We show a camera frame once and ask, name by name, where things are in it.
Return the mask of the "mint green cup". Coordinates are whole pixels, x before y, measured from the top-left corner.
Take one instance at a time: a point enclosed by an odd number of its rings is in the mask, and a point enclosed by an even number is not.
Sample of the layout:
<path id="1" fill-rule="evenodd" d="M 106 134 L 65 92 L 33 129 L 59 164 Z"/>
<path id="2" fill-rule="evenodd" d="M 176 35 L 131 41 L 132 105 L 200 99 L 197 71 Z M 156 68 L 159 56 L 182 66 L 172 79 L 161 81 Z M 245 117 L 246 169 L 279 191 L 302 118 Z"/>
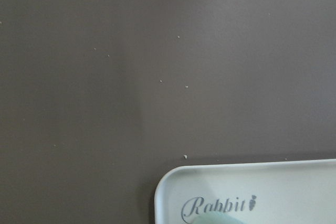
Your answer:
<path id="1" fill-rule="evenodd" d="M 207 212 L 197 216 L 192 224 L 243 224 L 243 222 L 221 212 Z"/>

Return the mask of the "cream rabbit tray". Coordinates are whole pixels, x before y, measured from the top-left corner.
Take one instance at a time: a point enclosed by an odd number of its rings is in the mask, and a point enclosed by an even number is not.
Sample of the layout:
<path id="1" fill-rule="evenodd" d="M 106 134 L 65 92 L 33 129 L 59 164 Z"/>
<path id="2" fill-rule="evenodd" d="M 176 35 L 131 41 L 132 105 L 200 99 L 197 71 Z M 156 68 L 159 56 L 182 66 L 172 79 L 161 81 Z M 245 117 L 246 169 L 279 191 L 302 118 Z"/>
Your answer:
<path id="1" fill-rule="evenodd" d="M 242 223 L 335 223 L 335 160 L 181 166 L 160 180 L 156 223 L 210 211 Z"/>

